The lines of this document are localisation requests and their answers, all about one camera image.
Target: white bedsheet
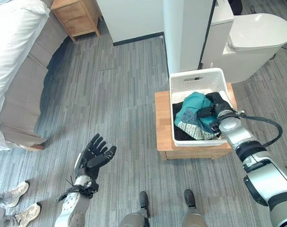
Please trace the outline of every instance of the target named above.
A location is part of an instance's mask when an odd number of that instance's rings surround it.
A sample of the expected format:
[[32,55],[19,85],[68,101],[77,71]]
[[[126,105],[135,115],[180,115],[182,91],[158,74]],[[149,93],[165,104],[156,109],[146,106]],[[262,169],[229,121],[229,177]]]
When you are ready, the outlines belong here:
[[[40,0],[12,0],[0,5],[0,112],[5,93],[44,27],[49,12]],[[0,150],[10,147],[0,131]]]

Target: sneaker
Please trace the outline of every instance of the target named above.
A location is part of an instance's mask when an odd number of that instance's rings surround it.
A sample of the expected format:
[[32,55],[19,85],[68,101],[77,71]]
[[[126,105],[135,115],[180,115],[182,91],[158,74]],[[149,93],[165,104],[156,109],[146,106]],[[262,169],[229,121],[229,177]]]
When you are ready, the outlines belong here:
[[16,221],[18,222],[18,227],[26,227],[30,221],[38,217],[41,209],[40,203],[34,203],[29,206],[26,210],[22,211],[19,214],[14,215]]
[[13,190],[6,191],[6,193],[12,195],[12,199],[11,203],[4,202],[4,205],[6,205],[7,207],[15,207],[18,204],[20,197],[28,191],[29,186],[30,184],[28,181],[23,181]]

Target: basket handle hole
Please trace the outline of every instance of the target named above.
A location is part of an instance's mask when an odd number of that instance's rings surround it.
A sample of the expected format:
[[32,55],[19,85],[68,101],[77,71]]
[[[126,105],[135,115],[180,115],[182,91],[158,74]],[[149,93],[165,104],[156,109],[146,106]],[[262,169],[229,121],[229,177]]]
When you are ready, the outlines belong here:
[[202,80],[202,79],[203,79],[203,77],[187,78],[187,79],[184,79],[184,82],[194,81],[194,80]]

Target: teal clothing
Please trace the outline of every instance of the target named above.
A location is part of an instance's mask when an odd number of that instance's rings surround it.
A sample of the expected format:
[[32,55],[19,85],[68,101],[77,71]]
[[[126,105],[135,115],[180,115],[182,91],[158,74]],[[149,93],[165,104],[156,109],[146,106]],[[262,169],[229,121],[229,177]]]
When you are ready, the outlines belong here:
[[204,94],[193,92],[185,98],[182,109],[177,113],[174,124],[192,136],[196,140],[209,140],[214,138],[214,134],[209,126],[216,118],[199,118],[197,113],[200,109],[212,106],[213,103]]

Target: toilet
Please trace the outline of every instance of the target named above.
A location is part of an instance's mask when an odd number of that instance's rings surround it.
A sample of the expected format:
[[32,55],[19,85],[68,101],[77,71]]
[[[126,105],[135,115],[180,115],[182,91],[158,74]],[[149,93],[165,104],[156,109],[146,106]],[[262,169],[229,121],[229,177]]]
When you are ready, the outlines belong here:
[[217,0],[203,68],[221,68],[226,82],[242,82],[286,43],[286,20],[265,13],[234,16],[227,0]]

